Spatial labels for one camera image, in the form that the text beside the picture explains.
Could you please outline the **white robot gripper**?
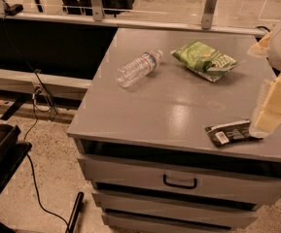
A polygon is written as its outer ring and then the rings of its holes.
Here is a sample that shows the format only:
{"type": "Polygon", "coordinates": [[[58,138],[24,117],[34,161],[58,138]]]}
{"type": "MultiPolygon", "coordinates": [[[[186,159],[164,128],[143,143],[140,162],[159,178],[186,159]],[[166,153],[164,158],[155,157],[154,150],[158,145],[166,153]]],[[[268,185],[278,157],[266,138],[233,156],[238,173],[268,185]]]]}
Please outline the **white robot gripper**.
{"type": "MultiPolygon", "coordinates": [[[[281,21],[271,33],[264,35],[247,53],[255,57],[267,57],[271,67],[281,72],[281,21]]],[[[264,80],[253,112],[249,133],[265,138],[281,124],[281,74],[274,80],[264,80]]]]}

